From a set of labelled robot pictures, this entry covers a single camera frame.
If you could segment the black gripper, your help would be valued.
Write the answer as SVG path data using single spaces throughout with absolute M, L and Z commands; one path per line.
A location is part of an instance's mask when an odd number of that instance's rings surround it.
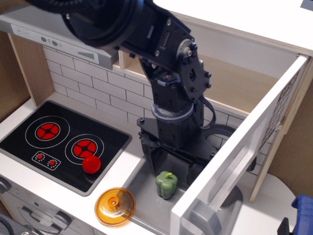
M 149 167 L 157 172 L 167 159 L 174 156 L 187 167 L 187 186 L 190 187 L 212 159 L 214 147 L 202 134 L 212 124 L 203 126 L 203 107 L 189 108 L 179 117 L 139 118 L 142 150 Z

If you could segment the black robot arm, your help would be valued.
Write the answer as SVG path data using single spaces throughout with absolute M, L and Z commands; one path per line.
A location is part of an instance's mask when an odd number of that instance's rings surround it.
M 190 29 L 151 0 L 33 0 L 35 7 L 60 14 L 70 32 L 84 44 L 113 48 L 137 57 L 149 80 L 152 118 L 139 118 L 142 149 L 158 171 L 168 155 L 185 163 L 191 185 L 209 163 L 211 144 L 204 136 L 215 124 L 204 124 L 204 97 L 211 73 L 198 58 Z

